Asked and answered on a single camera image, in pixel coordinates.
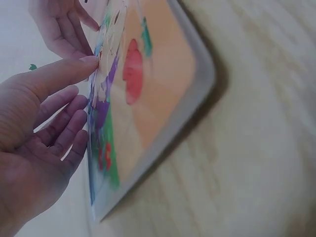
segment colorful drawing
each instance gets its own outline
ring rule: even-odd
[[[109,0],[94,54],[99,69],[89,78],[88,161],[98,216],[98,208],[125,193],[148,151],[163,150],[156,139],[195,85],[196,60],[167,0]],[[179,123],[187,119],[179,116]]]

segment wrist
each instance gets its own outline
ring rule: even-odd
[[[0,237],[13,237],[22,228],[9,208],[0,199]]]

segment finger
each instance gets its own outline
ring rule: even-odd
[[[68,41],[75,49],[84,53],[83,46],[81,45],[76,35],[75,29],[67,15],[58,18],[57,23],[59,25],[60,32],[65,40]]]
[[[94,31],[100,29],[99,24],[86,12],[79,1],[75,1],[75,8],[78,13],[79,19]]]
[[[54,145],[49,148],[49,151],[60,158],[63,157],[73,144],[76,134],[82,130],[86,122],[86,112],[83,110],[76,111],[64,131],[62,131],[57,138]]]
[[[59,112],[58,115],[43,129],[36,132],[35,135],[39,137],[47,147],[53,145],[76,111],[83,110],[86,105],[87,99],[84,96],[76,96],[69,105]]]
[[[86,56],[63,37],[58,22],[54,17],[42,16],[34,18],[34,21],[50,51],[62,58],[78,59]]]
[[[42,103],[49,95],[88,78],[98,67],[95,56],[87,56],[80,60],[64,59],[40,67],[34,71],[14,76],[4,82],[12,86],[22,86],[36,103]]]
[[[93,55],[91,47],[88,43],[87,38],[85,37],[85,34],[83,32],[78,14],[76,13],[75,10],[71,10],[70,12],[68,12],[67,14],[68,19],[70,20],[71,24],[73,25],[73,28],[75,30],[75,33],[81,43],[81,46],[83,48],[83,52],[86,55]]]
[[[78,92],[78,87],[71,85],[48,97],[40,105],[39,113],[34,123],[34,129],[53,116],[60,108],[70,103],[78,95]]]
[[[71,178],[80,165],[88,143],[88,133],[81,130],[77,133],[73,147],[61,162],[60,169],[66,177]]]

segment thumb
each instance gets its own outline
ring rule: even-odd
[[[64,59],[40,67],[34,71],[16,75],[5,83],[11,86],[22,85],[28,88],[43,102],[48,96],[68,85],[76,84],[88,78],[98,67],[98,58],[87,56],[81,59]]]

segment wood grain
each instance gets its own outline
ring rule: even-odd
[[[315,236],[316,1],[183,6],[214,56],[215,93],[91,236]]]

